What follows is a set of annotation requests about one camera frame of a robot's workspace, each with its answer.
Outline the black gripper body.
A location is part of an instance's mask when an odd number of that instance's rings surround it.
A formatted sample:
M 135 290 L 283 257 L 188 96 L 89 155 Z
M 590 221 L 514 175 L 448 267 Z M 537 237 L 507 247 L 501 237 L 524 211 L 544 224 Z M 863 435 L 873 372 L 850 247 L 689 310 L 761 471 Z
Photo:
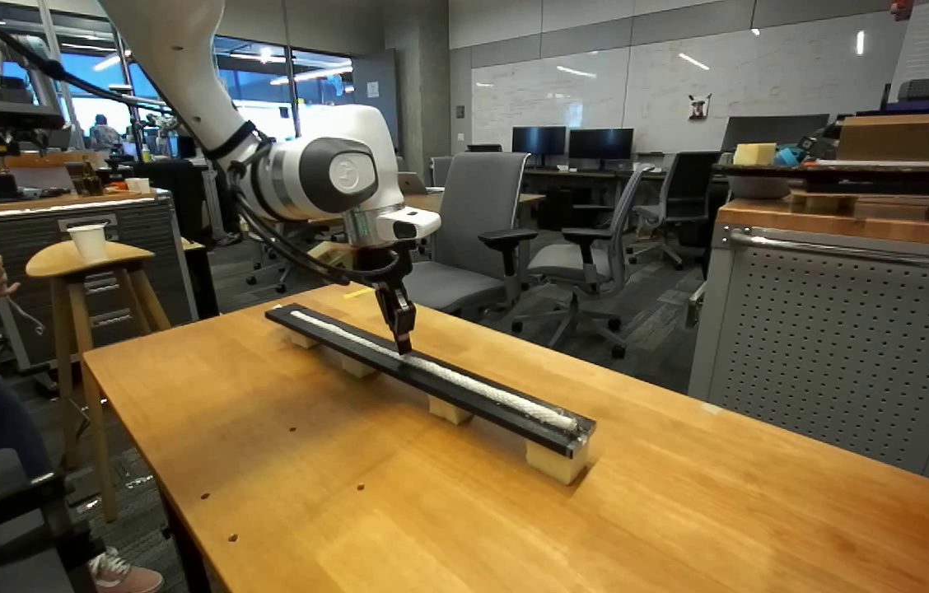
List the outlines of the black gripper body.
M 412 240 L 392 240 L 376 247 L 356 247 L 349 273 L 369 287 L 402 287 L 412 273 Z

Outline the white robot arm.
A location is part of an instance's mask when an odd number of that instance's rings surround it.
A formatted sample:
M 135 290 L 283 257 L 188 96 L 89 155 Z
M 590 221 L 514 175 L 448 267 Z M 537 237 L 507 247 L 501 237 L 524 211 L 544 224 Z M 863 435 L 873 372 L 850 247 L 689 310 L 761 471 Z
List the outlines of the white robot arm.
M 412 349 L 412 247 L 441 227 L 408 208 L 376 105 L 313 105 L 296 138 L 240 115 L 214 66 L 224 0 L 99 0 L 198 148 L 227 175 L 237 208 L 277 250 L 336 283 L 369 283 L 399 353 Z

